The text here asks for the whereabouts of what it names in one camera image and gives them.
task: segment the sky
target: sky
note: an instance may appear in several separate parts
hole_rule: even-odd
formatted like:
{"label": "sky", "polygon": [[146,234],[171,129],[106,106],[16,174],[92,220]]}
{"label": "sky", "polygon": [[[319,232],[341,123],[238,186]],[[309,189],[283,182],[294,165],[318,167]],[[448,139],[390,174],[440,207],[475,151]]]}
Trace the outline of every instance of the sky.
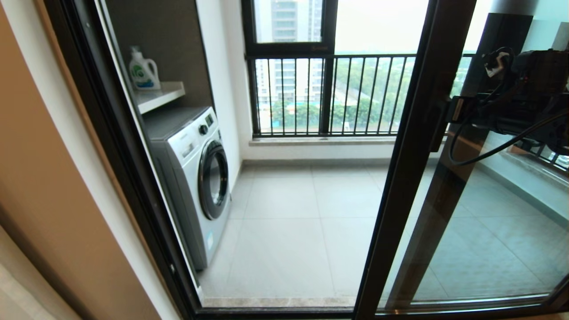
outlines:
{"label": "sky", "polygon": [[[492,0],[478,0],[464,51],[476,51]],[[336,53],[414,53],[428,0],[339,0]]]}

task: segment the washing machine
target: washing machine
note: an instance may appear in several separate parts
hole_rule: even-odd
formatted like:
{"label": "washing machine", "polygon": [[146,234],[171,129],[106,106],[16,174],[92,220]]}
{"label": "washing machine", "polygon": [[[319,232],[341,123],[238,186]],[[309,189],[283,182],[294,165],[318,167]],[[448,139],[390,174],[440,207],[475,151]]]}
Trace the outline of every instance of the washing machine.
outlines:
{"label": "washing machine", "polygon": [[228,165],[211,107],[144,116],[152,156],[193,267],[212,261],[229,215]]}

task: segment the building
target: building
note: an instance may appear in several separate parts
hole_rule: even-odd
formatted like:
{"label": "building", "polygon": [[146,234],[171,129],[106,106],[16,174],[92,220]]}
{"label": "building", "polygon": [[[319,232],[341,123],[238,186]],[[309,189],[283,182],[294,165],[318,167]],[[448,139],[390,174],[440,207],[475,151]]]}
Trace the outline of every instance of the building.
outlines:
{"label": "building", "polygon": [[[254,5],[257,42],[320,41],[322,0],[255,0]],[[276,101],[291,105],[295,93],[297,104],[320,105],[322,74],[322,59],[311,59],[310,67],[308,59],[257,60],[260,110]]]}

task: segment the white shelf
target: white shelf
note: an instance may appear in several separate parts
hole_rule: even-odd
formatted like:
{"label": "white shelf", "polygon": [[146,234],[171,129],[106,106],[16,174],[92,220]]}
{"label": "white shelf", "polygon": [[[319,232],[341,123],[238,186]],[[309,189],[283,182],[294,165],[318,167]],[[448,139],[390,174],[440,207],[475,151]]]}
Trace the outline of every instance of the white shelf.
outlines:
{"label": "white shelf", "polygon": [[185,95],[183,82],[160,82],[160,86],[160,90],[134,90],[134,98],[141,114]]}

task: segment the metal railing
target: metal railing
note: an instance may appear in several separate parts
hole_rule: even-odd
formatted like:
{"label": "metal railing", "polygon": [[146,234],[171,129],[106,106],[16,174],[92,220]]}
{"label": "metal railing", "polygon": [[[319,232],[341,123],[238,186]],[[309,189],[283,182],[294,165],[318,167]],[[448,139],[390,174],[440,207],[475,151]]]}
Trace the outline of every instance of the metal railing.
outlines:
{"label": "metal railing", "polygon": [[551,151],[547,146],[531,148],[529,154],[544,161],[548,166],[557,170],[569,172],[569,157]]}
{"label": "metal railing", "polygon": [[[461,59],[454,95],[472,56]],[[250,59],[253,136],[394,136],[414,64],[414,54]]]}

